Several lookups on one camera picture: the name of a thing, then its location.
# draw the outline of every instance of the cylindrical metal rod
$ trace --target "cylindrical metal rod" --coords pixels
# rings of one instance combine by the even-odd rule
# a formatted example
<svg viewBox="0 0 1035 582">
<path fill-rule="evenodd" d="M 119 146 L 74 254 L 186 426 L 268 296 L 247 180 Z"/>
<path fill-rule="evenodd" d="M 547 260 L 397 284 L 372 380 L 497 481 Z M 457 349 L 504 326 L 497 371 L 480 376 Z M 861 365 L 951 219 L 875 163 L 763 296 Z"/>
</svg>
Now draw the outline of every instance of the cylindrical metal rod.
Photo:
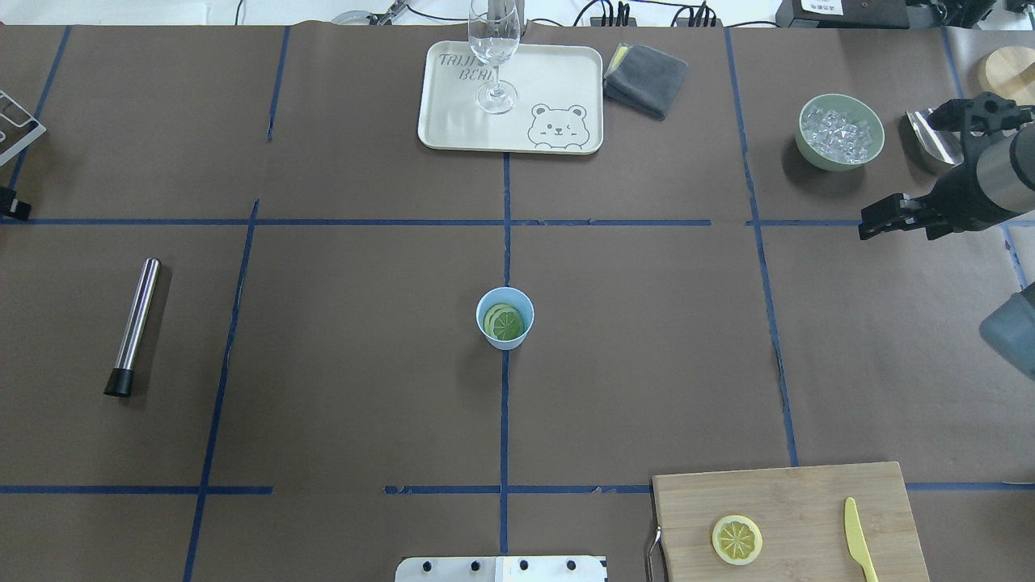
<svg viewBox="0 0 1035 582">
<path fill-rule="evenodd" d="M 158 279 L 157 259 L 144 261 L 137 282 L 137 292 L 132 296 L 132 308 L 122 332 L 122 343 L 119 345 L 119 355 L 115 358 L 115 369 L 108 379 L 105 394 L 108 396 L 127 397 L 132 390 L 132 365 L 137 359 L 137 348 L 140 338 L 144 334 L 144 324 L 147 323 L 147 310 L 151 307 L 151 295 L 154 293 L 154 283 Z"/>
</svg>

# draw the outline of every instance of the wine glass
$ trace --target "wine glass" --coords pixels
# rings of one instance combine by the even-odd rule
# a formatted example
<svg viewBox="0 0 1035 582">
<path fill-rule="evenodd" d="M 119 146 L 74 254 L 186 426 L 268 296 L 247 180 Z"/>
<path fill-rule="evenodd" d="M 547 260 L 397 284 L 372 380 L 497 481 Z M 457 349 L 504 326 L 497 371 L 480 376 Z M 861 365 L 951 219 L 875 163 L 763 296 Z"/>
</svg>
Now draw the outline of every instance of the wine glass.
<svg viewBox="0 0 1035 582">
<path fill-rule="evenodd" d="M 467 37 L 478 60 L 495 69 L 493 80 L 478 87 L 478 107 L 493 115 L 510 111 L 518 103 L 518 89 L 500 80 L 500 65 L 521 42 L 516 0 L 471 0 Z"/>
</svg>

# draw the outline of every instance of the bear drawing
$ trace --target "bear drawing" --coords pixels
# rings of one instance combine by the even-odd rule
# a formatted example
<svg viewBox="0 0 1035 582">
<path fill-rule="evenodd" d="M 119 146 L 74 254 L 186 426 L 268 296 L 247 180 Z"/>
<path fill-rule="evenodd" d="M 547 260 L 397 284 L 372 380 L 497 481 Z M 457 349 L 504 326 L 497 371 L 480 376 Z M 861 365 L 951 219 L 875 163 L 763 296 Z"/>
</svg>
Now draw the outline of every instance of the bear drawing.
<svg viewBox="0 0 1035 582">
<path fill-rule="evenodd" d="M 550 109 L 543 104 L 532 108 L 532 126 L 528 139 L 536 149 L 582 149 L 589 141 L 586 128 L 586 108 L 573 105 L 568 109 Z"/>
</svg>

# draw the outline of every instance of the gray cloth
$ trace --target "gray cloth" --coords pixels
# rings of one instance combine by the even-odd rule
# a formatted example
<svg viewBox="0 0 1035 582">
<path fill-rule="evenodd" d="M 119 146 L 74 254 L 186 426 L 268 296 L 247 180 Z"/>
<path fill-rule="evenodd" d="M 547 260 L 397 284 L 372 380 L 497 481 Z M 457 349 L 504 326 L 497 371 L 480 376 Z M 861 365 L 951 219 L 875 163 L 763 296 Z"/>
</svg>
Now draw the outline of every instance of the gray cloth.
<svg viewBox="0 0 1035 582">
<path fill-rule="evenodd" d="M 625 58 L 603 80 L 603 94 L 655 119 L 664 119 L 690 69 L 686 61 L 632 45 Z"/>
</svg>

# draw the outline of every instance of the ice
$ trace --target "ice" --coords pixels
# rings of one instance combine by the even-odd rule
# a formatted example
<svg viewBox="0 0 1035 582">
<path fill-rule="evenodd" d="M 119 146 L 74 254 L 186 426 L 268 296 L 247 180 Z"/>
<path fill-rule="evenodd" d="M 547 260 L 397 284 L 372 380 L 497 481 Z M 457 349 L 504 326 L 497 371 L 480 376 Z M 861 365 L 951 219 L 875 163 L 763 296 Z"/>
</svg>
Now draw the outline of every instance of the ice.
<svg viewBox="0 0 1035 582">
<path fill-rule="evenodd" d="M 873 129 L 866 120 L 855 121 L 848 114 L 812 106 L 801 118 L 801 132 L 808 145 L 840 164 L 866 162 L 873 145 Z"/>
</svg>

